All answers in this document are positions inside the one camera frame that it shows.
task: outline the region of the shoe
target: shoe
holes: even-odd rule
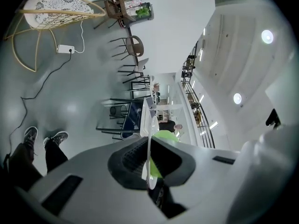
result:
[[[36,127],[31,126],[24,132],[24,141],[23,144],[29,146],[31,149],[34,149],[34,142],[37,138],[38,130]]]
[[[57,134],[55,134],[52,138],[45,138],[43,140],[44,147],[46,146],[47,142],[49,140],[52,140],[54,143],[56,143],[58,146],[65,141],[69,137],[69,134],[66,131],[60,131]]]

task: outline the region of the gray floor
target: gray floor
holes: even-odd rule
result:
[[[121,56],[112,58],[112,55],[123,51],[123,48],[117,47],[122,41],[109,43],[110,40],[128,36],[128,32],[118,24],[108,29],[113,20],[94,30],[93,26],[99,21],[83,22],[85,52],[73,54],[70,62],[51,75],[38,98],[26,101],[27,118],[12,136],[14,150],[22,142],[28,126],[38,127],[34,165],[43,175],[46,174],[46,163],[42,142],[49,132],[65,129],[69,133],[68,140],[61,145],[68,158],[84,150],[110,144],[113,142],[112,136],[96,131],[95,127],[115,127],[115,120],[109,119],[107,100],[130,97],[128,92],[124,92],[128,85],[122,84],[127,77],[119,75],[117,70],[124,64],[135,64],[134,59],[131,56],[123,61],[119,60]],[[62,29],[54,30],[58,43],[62,32]],[[34,66],[36,39],[36,31],[15,38],[19,56],[31,67]],[[76,50],[82,51],[80,23],[67,27],[61,44],[73,45]],[[20,124],[25,113],[20,96],[35,96],[46,76],[68,59],[68,54],[55,54],[52,37],[47,31],[42,34],[39,46],[37,73],[26,70],[17,62],[10,39],[1,44],[1,161],[9,152],[8,135]]]

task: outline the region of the power cord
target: power cord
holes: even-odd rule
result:
[[[25,120],[25,118],[26,118],[26,116],[27,116],[27,113],[28,113],[28,110],[27,110],[27,107],[26,107],[26,104],[25,104],[25,100],[35,99],[35,98],[39,95],[39,93],[42,91],[43,86],[45,85],[46,81],[47,81],[48,78],[50,77],[50,75],[53,74],[54,72],[60,70],[66,63],[68,63],[68,62],[71,60],[71,49],[69,50],[69,52],[70,52],[70,58],[69,58],[66,62],[64,62],[59,68],[57,68],[57,69],[55,69],[55,70],[53,70],[53,71],[51,71],[51,72],[49,73],[49,75],[47,76],[47,78],[43,81],[43,84],[42,84],[40,90],[38,91],[38,93],[37,93],[34,97],[32,97],[32,98],[24,98],[24,97],[21,97],[21,100],[22,100],[22,102],[23,102],[23,105],[24,105],[24,108],[25,108],[25,111],[26,111],[26,112],[25,112],[25,115],[24,115],[24,117],[23,117],[22,122],[20,123],[20,125],[17,126],[17,127],[10,133],[10,135],[9,135],[9,146],[10,146],[10,151],[9,151],[9,153],[5,156],[5,159],[4,159],[4,162],[3,162],[3,164],[4,164],[3,166],[4,166],[4,167],[7,168],[7,161],[8,161],[8,159],[9,159],[9,157],[10,157],[10,155],[11,155],[11,152],[12,152],[12,149],[13,149],[13,146],[12,146],[12,143],[11,143],[11,136],[12,136],[12,134],[13,134],[18,128],[20,128],[20,127],[23,125],[24,120]]]
[[[74,51],[76,51],[77,53],[83,53],[83,52],[84,52],[84,50],[85,50],[85,44],[84,44],[84,38],[83,38],[83,28],[82,28],[82,22],[83,22],[83,20],[81,21],[81,25],[80,25],[80,27],[81,27],[81,30],[82,30],[81,37],[82,37],[82,41],[83,41],[83,51],[79,52],[79,51],[76,51],[76,50],[74,50]]]

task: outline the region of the black pants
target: black pants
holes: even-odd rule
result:
[[[28,191],[31,186],[43,176],[32,164],[33,150],[24,144],[19,144],[13,155],[9,158],[9,176],[13,185]],[[46,164],[48,172],[68,161],[59,146],[52,140],[46,146]]]

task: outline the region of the green plant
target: green plant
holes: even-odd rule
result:
[[[143,7],[136,11],[136,14],[139,18],[142,18],[143,16],[149,16],[150,10],[147,7]]]

